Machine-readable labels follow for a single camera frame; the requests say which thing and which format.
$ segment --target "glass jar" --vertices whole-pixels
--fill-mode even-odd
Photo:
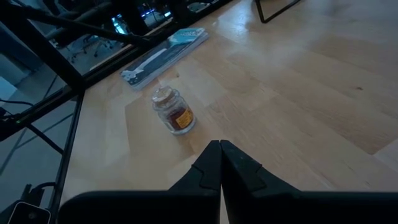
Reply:
[[[169,86],[159,88],[152,95],[152,103],[171,133],[185,134],[194,127],[196,117],[178,90]]]

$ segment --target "orange label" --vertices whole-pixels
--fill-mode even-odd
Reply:
[[[181,128],[186,128],[192,122],[192,120],[193,120],[193,113],[191,109],[188,108],[175,121]]]

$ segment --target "light wood tabletop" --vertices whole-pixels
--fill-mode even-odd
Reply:
[[[264,1],[264,13],[286,1]],[[269,24],[232,1],[210,38],[142,91],[115,72],[86,91],[63,201],[168,189],[227,139],[300,190],[398,191],[398,1],[303,0]],[[174,136],[152,109],[170,85],[197,117]]]

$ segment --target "cork lid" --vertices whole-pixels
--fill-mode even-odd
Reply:
[[[152,94],[152,102],[154,102],[155,105],[160,106],[167,103],[174,96],[175,92],[173,91],[173,88],[169,86],[161,87]]]

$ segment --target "desk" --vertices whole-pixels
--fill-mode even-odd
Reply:
[[[167,189],[212,139],[230,140],[300,190],[397,191],[398,30],[364,16],[382,7],[371,1],[303,2],[265,26],[252,1],[233,1],[192,25],[210,38],[143,91],[119,72],[88,89],[63,200]],[[197,116],[188,134],[170,134],[152,109],[162,85]]]

